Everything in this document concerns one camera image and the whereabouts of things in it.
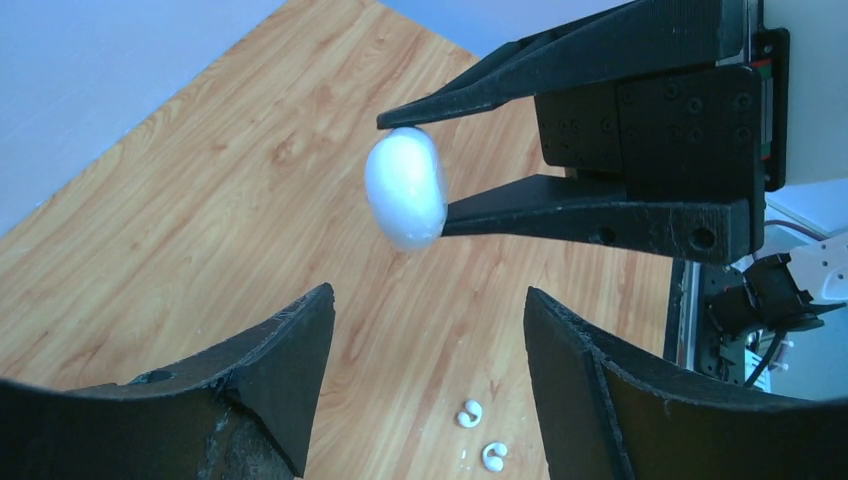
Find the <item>screw hole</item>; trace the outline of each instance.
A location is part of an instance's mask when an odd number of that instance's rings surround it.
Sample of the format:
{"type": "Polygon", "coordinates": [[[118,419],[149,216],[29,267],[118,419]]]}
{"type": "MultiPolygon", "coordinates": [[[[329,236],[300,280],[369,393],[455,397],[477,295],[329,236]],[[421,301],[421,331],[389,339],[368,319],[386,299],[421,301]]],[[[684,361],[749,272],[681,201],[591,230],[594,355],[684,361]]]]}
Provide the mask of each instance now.
{"type": "Polygon", "coordinates": [[[701,113],[701,110],[704,108],[704,102],[701,101],[698,97],[692,97],[686,102],[686,109],[689,110],[689,113],[692,115],[697,115],[701,113]]]}
{"type": "Polygon", "coordinates": [[[745,112],[751,108],[751,94],[741,92],[733,99],[733,110],[737,112],[745,112]]]}
{"type": "Polygon", "coordinates": [[[709,250],[715,246],[715,234],[706,228],[697,228],[689,237],[689,243],[698,250],[709,250]]]}
{"type": "Polygon", "coordinates": [[[680,94],[680,89],[676,84],[670,83],[665,87],[665,98],[666,100],[674,100],[680,94]]]}
{"type": "Polygon", "coordinates": [[[611,245],[615,242],[615,231],[609,227],[601,227],[592,235],[592,241],[601,245],[611,245]]]}
{"type": "Polygon", "coordinates": [[[733,137],[737,143],[748,143],[751,141],[751,129],[748,127],[739,127],[733,132],[733,137]]]}

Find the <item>black cable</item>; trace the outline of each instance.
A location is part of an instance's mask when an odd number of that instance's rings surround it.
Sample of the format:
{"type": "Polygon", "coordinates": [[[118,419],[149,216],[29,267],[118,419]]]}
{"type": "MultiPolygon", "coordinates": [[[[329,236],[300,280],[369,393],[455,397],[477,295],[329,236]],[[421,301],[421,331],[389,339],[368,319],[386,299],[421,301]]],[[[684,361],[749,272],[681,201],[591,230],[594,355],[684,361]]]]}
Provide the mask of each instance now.
{"type": "Polygon", "coordinates": [[[760,363],[757,364],[757,368],[754,369],[754,372],[751,373],[751,376],[745,380],[745,384],[742,385],[745,388],[751,388],[754,385],[754,382],[760,378],[763,370],[766,369],[767,366],[771,363],[772,357],[774,357],[774,353],[777,352],[777,347],[780,346],[780,342],[786,338],[786,330],[778,330],[774,333],[774,337],[771,339],[771,343],[769,344],[768,350],[766,350],[766,354],[763,355],[763,358],[760,359],[760,363]]]}

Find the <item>black curved bracket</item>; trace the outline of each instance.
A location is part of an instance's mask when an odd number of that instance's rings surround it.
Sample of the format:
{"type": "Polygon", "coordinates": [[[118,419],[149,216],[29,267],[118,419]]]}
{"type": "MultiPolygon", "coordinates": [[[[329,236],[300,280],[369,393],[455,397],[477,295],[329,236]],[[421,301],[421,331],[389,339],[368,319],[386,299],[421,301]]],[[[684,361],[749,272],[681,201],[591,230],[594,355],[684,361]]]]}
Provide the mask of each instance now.
{"type": "Polygon", "coordinates": [[[635,0],[507,43],[378,115],[377,127],[532,96],[545,162],[576,174],[451,203],[444,236],[529,235],[729,264],[762,246],[765,192],[785,182],[789,33],[765,29],[763,8],[635,0]]]}
{"type": "Polygon", "coordinates": [[[0,380],[2,478],[303,477],[335,313],[329,284],[127,385],[0,380]]]}
{"type": "Polygon", "coordinates": [[[841,478],[848,399],[679,368],[530,289],[524,335],[551,480],[841,478]]]}

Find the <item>white plastic piece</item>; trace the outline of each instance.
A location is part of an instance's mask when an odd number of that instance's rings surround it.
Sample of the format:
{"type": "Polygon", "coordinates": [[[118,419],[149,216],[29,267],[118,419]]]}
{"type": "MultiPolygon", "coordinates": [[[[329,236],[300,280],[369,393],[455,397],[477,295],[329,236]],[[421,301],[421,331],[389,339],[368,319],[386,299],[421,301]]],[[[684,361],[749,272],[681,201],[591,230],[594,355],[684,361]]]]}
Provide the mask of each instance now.
{"type": "Polygon", "coordinates": [[[465,411],[456,415],[456,421],[461,427],[474,428],[483,418],[483,406],[477,400],[467,400],[465,411]]]}
{"type": "Polygon", "coordinates": [[[448,185],[436,144],[424,130],[398,128],[374,146],[365,193],[377,225],[399,250],[426,248],[441,236],[448,185]]]}
{"type": "Polygon", "coordinates": [[[848,300],[848,232],[795,247],[789,256],[789,273],[799,290],[810,293],[812,303],[848,300]]]}
{"type": "Polygon", "coordinates": [[[483,448],[483,466],[490,472],[500,472],[503,470],[503,459],[506,457],[507,448],[501,442],[492,442],[483,448]]]}

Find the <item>cable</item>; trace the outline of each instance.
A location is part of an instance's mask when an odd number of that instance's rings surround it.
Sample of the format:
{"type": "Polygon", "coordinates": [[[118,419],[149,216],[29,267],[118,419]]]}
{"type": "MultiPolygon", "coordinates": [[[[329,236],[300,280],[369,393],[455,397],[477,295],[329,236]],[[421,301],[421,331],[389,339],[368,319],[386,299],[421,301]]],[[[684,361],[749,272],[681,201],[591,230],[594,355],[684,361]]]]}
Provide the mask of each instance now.
{"type": "Polygon", "coordinates": [[[781,227],[786,227],[788,229],[795,230],[796,232],[798,232],[802,235],[806,235],[806,236],[812,238],[813,240],[815,240],[817,242],[827,240],[827,236],[825,236],[825,235],[822,235],[818,232],[815,232],[815,231],[813,231],[813,230],[811,230],[811,229],[809,229],[809,228],[807,228],[803,225],[798,225],[797,223],[787,222],[786,220],[776,220],[776,219],[775,220],[766,220],[765,223],[763,223],[763,226],[766,226],[766,227],[768,227],[770,225],[780,225],[781,227]]]}
{"type": "Polygon", "coordinates": [[[774,353],[777,352],[777,347],[780,346],[780,342],[786,338],[786,330],[778,330],[774,333],[774,337],[771,339],[771,343],[769,344],[768,350],[766,350],[766,354],[763,355],[763,358],[760,359],[760,363],[757,364],[757,368],[754,369],[751,376],[745,380],[745,384],[742,385],[745,388],[751,388],[754,383],[760,378],[760,375],[763,373],[763,370],[771,363],[772,357],[774,357],[774,353]]]}

